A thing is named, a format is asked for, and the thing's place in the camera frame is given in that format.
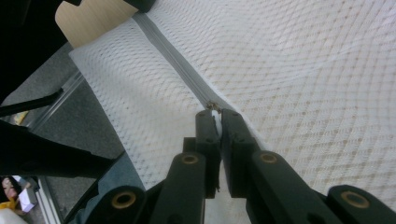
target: white net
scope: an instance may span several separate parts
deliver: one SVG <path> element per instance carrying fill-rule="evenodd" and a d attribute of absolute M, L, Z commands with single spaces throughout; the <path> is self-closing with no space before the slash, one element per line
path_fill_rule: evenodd
<path fill-rule="evenodd" d="M 396 209 L 394 1 L 158 0 L 148 16 L 311 188 Z M 151 187 L 203 108 L 132 20 L 72 57 Z M 221 185 L 205 222 L 248 223 Z"/>

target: beige surface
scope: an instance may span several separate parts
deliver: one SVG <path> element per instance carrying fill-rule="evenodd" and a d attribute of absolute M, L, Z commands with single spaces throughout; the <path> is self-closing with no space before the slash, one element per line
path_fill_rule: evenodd
<path fill-rule="evenodd" d="M 77 48 L 131 18 L 137 9 L 123 0 L 84 0 L 79 7 L 62 2 L 55 20 Z"/>

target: white fabric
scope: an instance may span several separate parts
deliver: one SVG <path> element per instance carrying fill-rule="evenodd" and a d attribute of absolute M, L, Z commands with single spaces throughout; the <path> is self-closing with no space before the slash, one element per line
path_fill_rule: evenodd
<path fill-rule="evenodd" d="M 349 184 L 396 209 L 394 1 L 158 0 L 148 16 L 311 188 Z M 146 187 L 164 178 L 196 98 L 132 20 L 72 57 Z M 221 184 L 206 223 L 248 223 Z"/>

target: floor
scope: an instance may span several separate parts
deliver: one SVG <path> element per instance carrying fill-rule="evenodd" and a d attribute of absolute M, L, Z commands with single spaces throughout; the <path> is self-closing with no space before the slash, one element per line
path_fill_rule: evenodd
<path fill-rule="evenodd" d="M 8 96 L 4 105 L 43 97 L 59 90 L 78 71 L 68 57 L 71 50 L 69 44 L 58 50 Z M 38 110 L 29 113 L 24 124 L 36 119 L 39 112 Z M 89 150 L 94 155 L 106 158 L 116 158 L 123 151 L 105 112 L 85 81 L 79 84 L 35 133 L 51 141 Z M 83 177 L 47 177 L 47 180 L 61 220 L 94 181 Z M 28 223 L 45 223 L 39 205 L 23 218 Z"/>

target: white mesh fabric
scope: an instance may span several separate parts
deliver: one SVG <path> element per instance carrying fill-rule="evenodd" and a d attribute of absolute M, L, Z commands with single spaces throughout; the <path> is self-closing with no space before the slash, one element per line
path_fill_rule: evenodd
<path fill-rule="evenodd" d="M 148 15 L 310 187 L 353 185 L 396 209 L 394 1 L 157 0 Z M 149 188 L 202 107 L 136 27 L 72 56 Z M 205 222 L 248 223 L 220 178 Z"/>
<path fill-rule="evenodd" d="M 396 209 L 394 1 L 158 0 L 148 15 L 313 189 Z"/>

